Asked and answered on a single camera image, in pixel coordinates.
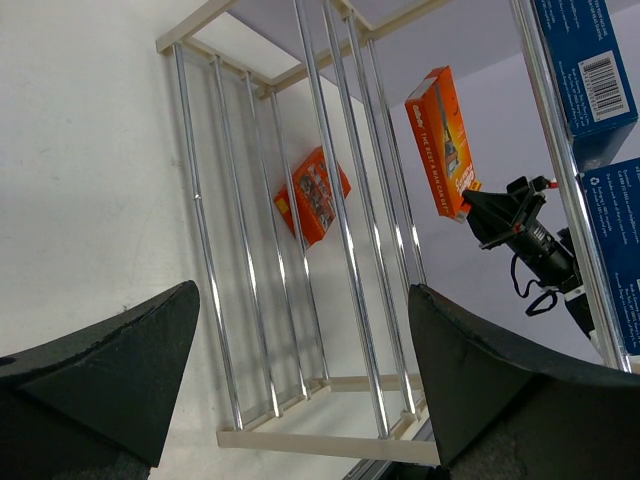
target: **box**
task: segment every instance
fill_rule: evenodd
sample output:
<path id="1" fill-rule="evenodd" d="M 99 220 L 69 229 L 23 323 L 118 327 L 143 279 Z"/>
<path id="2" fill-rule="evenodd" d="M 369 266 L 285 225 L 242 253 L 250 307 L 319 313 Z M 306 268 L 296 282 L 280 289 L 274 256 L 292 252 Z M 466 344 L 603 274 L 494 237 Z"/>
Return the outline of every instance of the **box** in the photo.
<path id="1" fill-rule="evenodd" d="M 611 163 L 638 120 L 604 0 L 535 0 L 581 171 Z"/>
<path id="2" fill-rule="evenodd" d="M 640 159 L 587 172 L 587 204 L 627 351 L 640 354 Z"/>
<path id="3" fill-rule="evenodd" d="M 338 166 L 338 169 L 340 170 L 342 190 L 346 198 L 351 192 L 351 185 L 342 168 Z M 308 248 L 324 238 L 335 218 L 329 174 L 322 147 L 316 148 L 293 173 L 293 188 L 300 215 L 302 235 L 305 247 Z M 289 225 L 289 229 L 295 234 L 286 185 L 280 189 L 274 202 Z"/>
<path id="4" fill-rule="evenodd" d="M 471 160 L 451 68 L 433 70 L 405 102 L 431 192 L 441 216 L 464 221 L 462 192 L 480 184 Z"/>

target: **white barcode label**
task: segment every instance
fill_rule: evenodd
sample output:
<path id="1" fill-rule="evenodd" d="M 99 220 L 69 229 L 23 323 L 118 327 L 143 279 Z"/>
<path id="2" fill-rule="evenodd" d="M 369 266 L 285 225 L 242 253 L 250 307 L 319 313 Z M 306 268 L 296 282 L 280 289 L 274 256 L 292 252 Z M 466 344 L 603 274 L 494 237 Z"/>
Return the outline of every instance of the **white barcode label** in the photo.
<path id="1" fill-rule="evenodd" d="M 629 103 L 613 51 L 580 62 L 580 72 L 596 122 L 629 113 Z"/>

